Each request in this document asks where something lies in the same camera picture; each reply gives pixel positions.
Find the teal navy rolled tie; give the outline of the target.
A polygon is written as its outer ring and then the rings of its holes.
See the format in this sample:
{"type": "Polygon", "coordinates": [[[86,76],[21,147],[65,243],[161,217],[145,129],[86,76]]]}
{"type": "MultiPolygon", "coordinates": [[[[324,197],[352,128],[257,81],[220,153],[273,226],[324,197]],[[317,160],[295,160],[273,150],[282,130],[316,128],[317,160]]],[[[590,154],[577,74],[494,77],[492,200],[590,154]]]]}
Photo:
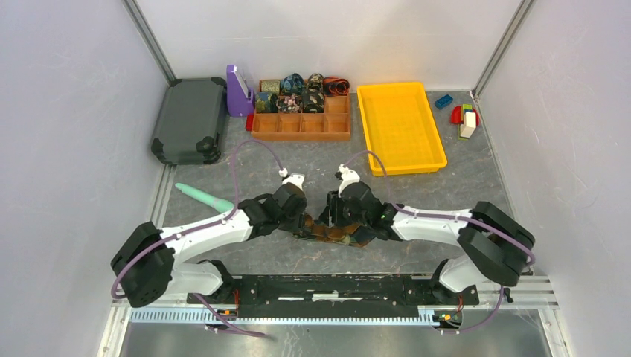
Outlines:
{"type": "Polygon", "coordinates": [[[274,92],[258,92],[255,97],[255,110],[259,114],[278,112],[278,95],[274,92]]]}

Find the yellow plastic tray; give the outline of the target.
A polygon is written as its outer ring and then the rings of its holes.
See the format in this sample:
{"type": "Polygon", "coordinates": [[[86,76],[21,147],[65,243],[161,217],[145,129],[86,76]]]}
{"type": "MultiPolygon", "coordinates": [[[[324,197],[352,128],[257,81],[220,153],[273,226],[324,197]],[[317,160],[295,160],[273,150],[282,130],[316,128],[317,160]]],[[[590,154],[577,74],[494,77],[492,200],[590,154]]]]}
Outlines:
{"type": "Polygon", "coordinates": [[[366,148],[374,176],[434,173],[448,160],[420,82],[357,87],[366,148]]]}

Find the orange blue floral tie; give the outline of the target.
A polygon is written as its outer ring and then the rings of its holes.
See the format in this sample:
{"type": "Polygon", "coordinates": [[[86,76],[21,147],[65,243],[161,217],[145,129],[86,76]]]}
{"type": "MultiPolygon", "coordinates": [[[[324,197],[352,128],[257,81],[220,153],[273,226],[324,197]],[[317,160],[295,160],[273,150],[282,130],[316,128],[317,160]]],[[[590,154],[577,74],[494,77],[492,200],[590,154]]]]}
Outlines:
{"type": "Polygon", "coordinates": [[[310,242],[323,242],[337,245],[362,248],[369,244],[374,236],[366,227],[353,223],[339,227],[328,226],[323,222],[314,220],[309,214],[304,214],[302,227],[293,232],[292,236],[310,242]]]}

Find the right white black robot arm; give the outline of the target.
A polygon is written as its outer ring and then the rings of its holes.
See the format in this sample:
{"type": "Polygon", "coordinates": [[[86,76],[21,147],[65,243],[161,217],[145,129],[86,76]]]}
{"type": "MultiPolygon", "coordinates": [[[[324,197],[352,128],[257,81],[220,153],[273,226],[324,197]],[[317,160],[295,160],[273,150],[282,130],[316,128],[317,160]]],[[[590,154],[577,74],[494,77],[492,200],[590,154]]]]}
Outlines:
{"type": "Polygon", "coordinates": [[[462,249],[462,256],[439,264],[429,284],[438,303],[449,303],[469,286],[493,281],[514,287],[534,264],[534,236],[495,205],[421,210],[379,200],[364,182],[331,191],[317,219],[328,228],[349,229],[351,243],[374,239],[436,242],[462,249]]]}

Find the pink floral rolled tie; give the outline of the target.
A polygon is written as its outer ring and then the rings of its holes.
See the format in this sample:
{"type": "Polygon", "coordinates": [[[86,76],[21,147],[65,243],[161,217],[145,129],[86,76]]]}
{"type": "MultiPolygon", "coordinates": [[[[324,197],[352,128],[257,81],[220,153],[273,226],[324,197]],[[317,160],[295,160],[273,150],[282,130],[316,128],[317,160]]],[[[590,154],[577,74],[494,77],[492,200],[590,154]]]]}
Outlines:
{"type": "Polygon", "coordinates": [[[301,113],[302,112],[302,96],[299,94],[279,96],[276,106],[279,113],[284,113],[284,114],[301,113]]]}

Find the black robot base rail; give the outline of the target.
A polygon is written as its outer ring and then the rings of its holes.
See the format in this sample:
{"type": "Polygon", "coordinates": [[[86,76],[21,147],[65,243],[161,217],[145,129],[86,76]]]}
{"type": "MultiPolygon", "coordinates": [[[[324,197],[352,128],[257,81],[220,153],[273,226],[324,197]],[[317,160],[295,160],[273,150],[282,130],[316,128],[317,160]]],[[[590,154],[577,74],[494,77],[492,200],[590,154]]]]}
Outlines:
{"type": "Polygon", "coordinates": [[[412,318],[419,306],[479,303],[475,286],[459,293],[413,274],[234,276],[207,297],[233,303],[240,318],[412,318]]]}

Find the black floral rolled tie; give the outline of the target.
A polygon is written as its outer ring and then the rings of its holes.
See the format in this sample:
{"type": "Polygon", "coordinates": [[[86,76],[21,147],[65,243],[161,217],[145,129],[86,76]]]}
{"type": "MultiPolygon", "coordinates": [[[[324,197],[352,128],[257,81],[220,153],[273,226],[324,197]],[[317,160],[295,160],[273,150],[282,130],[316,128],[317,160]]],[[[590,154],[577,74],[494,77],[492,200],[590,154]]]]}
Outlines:
{"type": "Polygon", "coordinates": [[[324,113],[325,96],[320,88],[307,87],[302,91],[303,113],[324,113]]]}

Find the olive patterned rolled tie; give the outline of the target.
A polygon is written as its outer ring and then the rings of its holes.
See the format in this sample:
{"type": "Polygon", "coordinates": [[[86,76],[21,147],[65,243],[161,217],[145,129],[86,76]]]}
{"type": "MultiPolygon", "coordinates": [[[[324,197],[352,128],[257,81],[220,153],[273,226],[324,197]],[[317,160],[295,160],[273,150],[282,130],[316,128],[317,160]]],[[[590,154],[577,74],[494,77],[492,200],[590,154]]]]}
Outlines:
{"type": "Polygon", "coordinates": [[[280,80],[261,80],[260,92],[267,92],[273,94],[280,94],[281,81],[280,80]]]}

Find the dark blue rolled tie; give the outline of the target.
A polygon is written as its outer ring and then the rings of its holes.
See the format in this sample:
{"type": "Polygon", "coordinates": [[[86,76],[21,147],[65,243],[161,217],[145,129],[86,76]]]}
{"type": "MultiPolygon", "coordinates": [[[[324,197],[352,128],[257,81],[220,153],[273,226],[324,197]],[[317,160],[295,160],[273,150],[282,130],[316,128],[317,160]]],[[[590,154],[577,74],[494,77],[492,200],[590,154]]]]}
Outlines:
{"type": "Polygon", "coordinates": [[[304,79],[298,74],[294,73],[280,81],[280,94],[282,96],[290,96],[292,94],[302,94],[304,90],[304,79]]]}

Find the orange black rolled tie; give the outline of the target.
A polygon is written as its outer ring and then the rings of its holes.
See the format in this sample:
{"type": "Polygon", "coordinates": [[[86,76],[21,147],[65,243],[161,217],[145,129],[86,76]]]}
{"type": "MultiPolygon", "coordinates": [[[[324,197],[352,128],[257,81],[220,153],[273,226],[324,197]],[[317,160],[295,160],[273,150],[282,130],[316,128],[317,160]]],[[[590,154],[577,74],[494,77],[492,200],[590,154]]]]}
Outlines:
{"type": "Polygon", "coordinates": [[[341,77],[325,77],[323,79],[324,93],[328,97],[347,96],[350,91],[350,83],[341,77]]]}

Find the orange compartment organizer box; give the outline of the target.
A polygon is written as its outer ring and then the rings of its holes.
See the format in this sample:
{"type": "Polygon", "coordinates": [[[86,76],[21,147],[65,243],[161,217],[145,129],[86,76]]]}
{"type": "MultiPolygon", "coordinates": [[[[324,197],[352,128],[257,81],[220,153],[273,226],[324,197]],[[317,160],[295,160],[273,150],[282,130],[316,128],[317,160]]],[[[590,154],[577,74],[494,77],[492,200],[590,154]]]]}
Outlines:
{"type": "Polygon", "coordinates": [[[262,141],[348,141],[350,97],[326,97],[323,113],[255,112],[250,122],[252,137],[262,141]]]}

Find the small red block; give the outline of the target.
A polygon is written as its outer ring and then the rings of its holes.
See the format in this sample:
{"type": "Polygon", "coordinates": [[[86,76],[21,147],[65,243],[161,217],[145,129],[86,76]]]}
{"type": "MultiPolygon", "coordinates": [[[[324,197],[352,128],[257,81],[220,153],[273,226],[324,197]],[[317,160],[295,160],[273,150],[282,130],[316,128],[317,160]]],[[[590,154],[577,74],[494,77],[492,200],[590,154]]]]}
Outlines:
{"type": "Polygon", "coordinates": [[[253,125],[254,125],[254,113],[251,113],[246,117],[246,124],[245,124],[246,131],[247,132],[252,131],[253,125]]]}

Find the purple dispenser stand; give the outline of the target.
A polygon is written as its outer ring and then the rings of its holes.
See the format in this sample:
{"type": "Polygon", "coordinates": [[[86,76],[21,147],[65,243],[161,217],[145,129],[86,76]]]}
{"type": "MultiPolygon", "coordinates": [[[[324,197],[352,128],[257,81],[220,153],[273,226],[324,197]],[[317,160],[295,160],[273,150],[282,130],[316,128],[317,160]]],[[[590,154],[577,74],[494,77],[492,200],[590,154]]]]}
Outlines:
{"type": "Polygon", "coordinates": [[[226,66],[227,107],[231,117],[247,117],[254,113],[254,89],[236,65],[226,66]]]}

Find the cream toy block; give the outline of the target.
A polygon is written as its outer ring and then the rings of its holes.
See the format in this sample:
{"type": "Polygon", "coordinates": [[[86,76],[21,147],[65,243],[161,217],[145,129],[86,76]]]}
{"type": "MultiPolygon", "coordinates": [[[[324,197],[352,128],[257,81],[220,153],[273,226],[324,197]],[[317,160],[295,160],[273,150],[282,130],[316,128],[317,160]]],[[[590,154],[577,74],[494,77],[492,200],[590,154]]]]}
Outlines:
{"type": "Polygon", "coordinates": [[[477,114],[471,111],[463,112],[459,126],[459,138],[469,139],[477,128],[477,114]]]}

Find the dark grey suitcase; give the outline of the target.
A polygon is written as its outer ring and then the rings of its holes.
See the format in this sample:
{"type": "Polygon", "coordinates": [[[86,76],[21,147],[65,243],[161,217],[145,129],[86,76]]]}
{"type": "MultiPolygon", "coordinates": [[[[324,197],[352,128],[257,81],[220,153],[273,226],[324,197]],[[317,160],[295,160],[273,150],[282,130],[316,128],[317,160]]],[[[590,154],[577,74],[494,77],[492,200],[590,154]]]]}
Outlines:
{"type": "Polygon", "coordinates": [[[163,164],[213,164],[221,156],[228,117],[221,77],[176,80],[165,92],[150,142],[163,164]]]}

